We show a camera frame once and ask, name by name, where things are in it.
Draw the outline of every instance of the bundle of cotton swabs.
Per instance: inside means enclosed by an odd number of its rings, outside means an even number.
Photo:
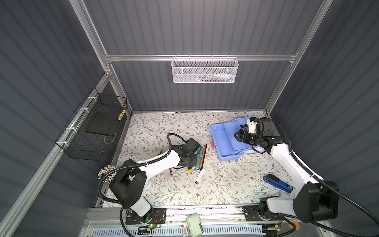
[[[114,169],[116,169],[116,167],[114,165],[112,165],[112,166],[107,165],[106,167],[104,167],[100,170],[100,172],[97,176],[99,177],[99,179],[101,179],[101,177],[103,177],[103,175],[106,175],[109,171],[114,170]],[[113,174],[111,174],[108,178],[106,178],[104,180],[104,183],[109,184],[116,174],[117,174],[117,172],[114,172]]]

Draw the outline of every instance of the black wire basket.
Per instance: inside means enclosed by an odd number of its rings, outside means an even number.
[[[77,122],[67,128],[70,119],[58,137],[69,129],[67,138],[57,139],[55,143],[73,159],[112,160],[127,120],[126,109],[126,98],[98,93],[87,108],[82,109]]]

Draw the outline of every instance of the blue tray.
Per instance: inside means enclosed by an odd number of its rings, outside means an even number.
[[[241,129],[240,125],[246,124],[248,118],[250,117],[238,118],[232,122],[211,125],[211,133],[220,161],[236,160],[242,156],[244,152],[250,150],[248,154],[257,153],[252,149],[251,145],[237,141],[234,137],[234,134]]]

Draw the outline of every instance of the gray wall panel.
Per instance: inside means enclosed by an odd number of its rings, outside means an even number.
[[[294,53],[320,0],[85,0],[108,54]]]
[[[174,83],[169,62],[113,62],[134,111],[262,109],[287,62],[240,62],[235,83]]]
[[[68,1],[0,0],[0,62],[2,219],[104,71]],[[103,165],[64,156],[14,236],[76,236]]]
[[[271,113],[314,171],[376,215],[378,11],[378,1],[335,1]],[[372,220],[341,199],[331,224],[377,234]]]

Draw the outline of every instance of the table surface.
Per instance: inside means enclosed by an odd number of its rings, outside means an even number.
[[[271,155],[243,155],[238,160],[221,162],[217,150],[210,142],[212,124],[231,122],[236,118],[264,117],[264,111],[238,112],[193,112],[193,113],[135,113],[117,160],[117,167],[126,160],[146,160],[168,149],[167,133],[173,132],[185,139],[193,138],[200,145],[208,144],[204,161],[205,174],[195,184],[198,171],[186,169],[162,171],[152,178],[152,187],[143,195],[153,206],[205,205],[257,203],[261,197],[281,196],[294,198],[298,190],[290,195],[265,183],[262,177],[273,174],[282,181],[293,185],[283,166]],[[173,144],[179,139],[172,138]],[[108,189],[106,195],[115,198]],[[103,207],[120,205],[105,202]]]

